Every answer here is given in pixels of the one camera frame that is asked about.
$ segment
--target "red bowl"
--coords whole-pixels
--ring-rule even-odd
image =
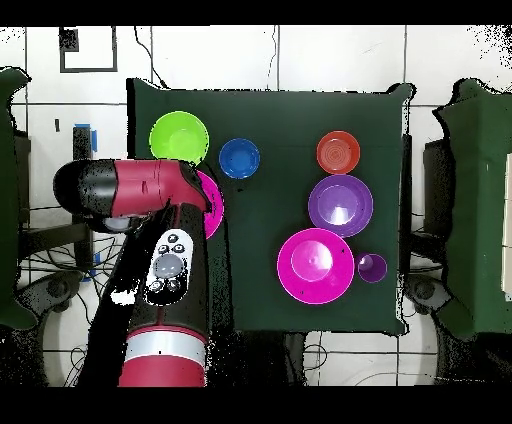
[[[326,134],[316,146],[316,160],[329,174],[347,174],[359,162],[359,143],[345,131]]]

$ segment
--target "control buttons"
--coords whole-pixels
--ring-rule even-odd
[[[185,251],[185,247],[182,244],[177,244],[172,248],[174,253],[183,253]]]
[[[175,292],[180,288],[180,283],[177,280],[167,280],[167,287],[169,291]]]
[[[158,253],[160,253],[161,255],[163,255],[164,253],[169,253],[169,246],[167,246],[166,244],[162,244],[158,248]]]
[[[155,280],[149,285],[149,290],[153,293],[157,293],[164,288],[164,282],[161,280]]]
[[[178,241],[178,236],[176,234],[171,234],[168,238],[167,238],[167,241],[169,243],[176,243]]]
[[[176,255],[165,254],[158,257],[154,264],[155,275],[158,278],[172,278],[183,270],[183,262]]]

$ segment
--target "green bowl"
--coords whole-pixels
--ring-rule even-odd
[[[149,146],[157,159],[179,159],[199,165],[208,151],[208,131],[191,113],[167,113],[153,125]]]

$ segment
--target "floor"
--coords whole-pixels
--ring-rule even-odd
[[[158,72],[167,86],[181,89],[373,92],[386,91],[397,82],[413,83],[417,88],[410,107],[413,212],[418,215],[424,209],[423,146],[443,135],[432,110],[450,100],[453,84],[463,77],[480,78],[500,90],[512,84],[510,53],[500,28],[137,27],[138,40],[148,51],[136,42],[133,27],[116,30],[117,72],[60,73],[58,28],[0,28],[0,66],[20,67],[32,78],[26,90],[14,95],[12,104],[16,125],[27,130],[32,140],[32,227],[71,222],[67,212],[55,208],[52,178],[72,159],[75,124],[90,124],[97,131],[95,158],[125,156],[127,77],[158,84]],[[66,66],[111,67],[111,29],[79,27],[78,31],[79,52],[65,53]],[[421,226],[421,216],[414,216],[412,229]],[[104,238],[95,235],[97,251],[112,242],[101,241]],[[107,253],[108,249],[100,253],[101,261]],[[70,260],[64,254],[55,259]],[[413,259],[414,266],[428,264]],[[32,257],[23,264],[27,270],[19,285],[44,275],[41,269],[48,265],[38,260]],[[105,274],[98,278],[100,283],[106,280]],[[72,385],[87,348],[87,319],[92,320],[98,297],[90,281],[82,283],[79,293],[88,316],[76,297],[67,311],[52,313],[46,327],[45,362],[55,386]],[[310,333],[307,345],[313,346],[306,350],[305,366],[317,368],[306,371],[309,384],[432,384],[437,354],[432,320],[415,314],[407,300],[403,301],[403,316],[409,332],[401,337]]]

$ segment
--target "bowl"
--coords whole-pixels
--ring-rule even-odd
[[[149,145],[157,159],[179,159],[197,166],[206,156],[209,136],[199,118],[175,111],[155,122],[149,134]]]
[[[318,228],[350,237],[362,231],[373,213],[373,198],[361,180],[351,175],[331,175],[321,180],[309,196],[308,212]]]
[[[386,260],[376,253],[362,253],[356,258],[359,277],[367,283],[378,283],[388,272]]]
[[[277,275],[290,296],[321,305],[346,292],[354,277],[354,257],[345,240],[332,231],[308,228],[281,247]]]
[[[360,158],[357,140],[345,131],[326,134],[316,146],[316,160],[329,174],[347,174],[352,171]]]
[[[256,172],[260,165],[260,152],[252,141],[235,138],[222,146],[219,163],[222,171],[228,177],[248,178]]]
[[[203,191],[208,197],[208,200],[212,204],[212,211],[204,214],[204,230],[206,233],[206,240],[208,240],[217,228],[219,228],[220,223],[222,222],[222,218],[224,216],[224,202],[222,200],[222,194],[219,190],[219,187],[204,172],[197,171],[197,175],[201,180],[201,186],[203,187]]]

